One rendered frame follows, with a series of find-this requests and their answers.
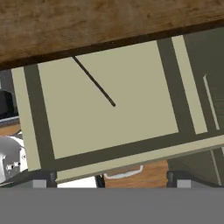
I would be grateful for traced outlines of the dark grey cupboard door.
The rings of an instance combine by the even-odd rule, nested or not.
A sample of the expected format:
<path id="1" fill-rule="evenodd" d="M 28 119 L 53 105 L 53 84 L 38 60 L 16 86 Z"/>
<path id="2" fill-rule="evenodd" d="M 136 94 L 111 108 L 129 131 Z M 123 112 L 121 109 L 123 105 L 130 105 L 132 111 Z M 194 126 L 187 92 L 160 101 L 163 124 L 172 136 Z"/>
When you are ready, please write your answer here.
<path id="1" fill-rule="evenodd" d="M 190 172 L 203 179 L 224 188 L 224 147 L 206 150 L 192 155 L 176 157 L 168 160 L 168 171 Z M 205 188 L 206 185 L 179 180 L 177 188 Z"/>
<path id="2" fill-rule="evenodd" d="M 224 28 L 184 36 L 207 130 L 224 131 Z M 206 74 L 220 129 L 216 129 L 203 81 Z"/>

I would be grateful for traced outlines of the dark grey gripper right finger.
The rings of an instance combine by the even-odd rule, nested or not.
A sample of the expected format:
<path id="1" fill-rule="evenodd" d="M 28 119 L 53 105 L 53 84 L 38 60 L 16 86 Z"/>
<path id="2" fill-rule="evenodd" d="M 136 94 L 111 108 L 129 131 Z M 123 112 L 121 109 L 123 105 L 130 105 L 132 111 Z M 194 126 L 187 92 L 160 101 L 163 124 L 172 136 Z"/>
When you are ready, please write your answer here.
<path id="1" fill-rule="evenodd" d="M 197 178 L 187 171 L 168 171 L 166 173 L 167 178 L 167 187 L 177 187 L 179 180 L 191 180 L 192 182 L 196 182 L 198 184 L 202 184 L 203 186 L 209 187 L 219 187 L 218 184 L 203 180 L 201 178 Z"/>

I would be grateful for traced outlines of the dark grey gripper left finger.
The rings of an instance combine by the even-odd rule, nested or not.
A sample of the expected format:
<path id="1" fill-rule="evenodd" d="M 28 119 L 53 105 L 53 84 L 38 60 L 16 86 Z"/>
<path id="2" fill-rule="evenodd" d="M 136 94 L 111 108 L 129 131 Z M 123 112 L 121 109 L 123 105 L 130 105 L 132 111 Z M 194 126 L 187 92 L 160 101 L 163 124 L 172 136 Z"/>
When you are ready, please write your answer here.
<path id="1" fill-rule="evenodd" d="M 19 188 L 49 188 L 56 187 L 57 173 L 55 171 L 23 171 L 3 182 L 3 187 Z"/>

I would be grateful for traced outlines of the beige open drawer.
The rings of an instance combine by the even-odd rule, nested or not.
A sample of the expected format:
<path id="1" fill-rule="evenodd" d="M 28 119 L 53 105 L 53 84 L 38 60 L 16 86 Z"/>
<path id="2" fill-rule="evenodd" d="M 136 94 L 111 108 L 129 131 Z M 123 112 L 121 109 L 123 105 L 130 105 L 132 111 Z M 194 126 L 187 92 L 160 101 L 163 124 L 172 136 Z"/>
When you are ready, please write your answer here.
<path id="1" fill-rule="evenodd" d="M 13 69 L 28 168 L 60 183 L 224 146 L 207 130 L 183 37 Z"/>

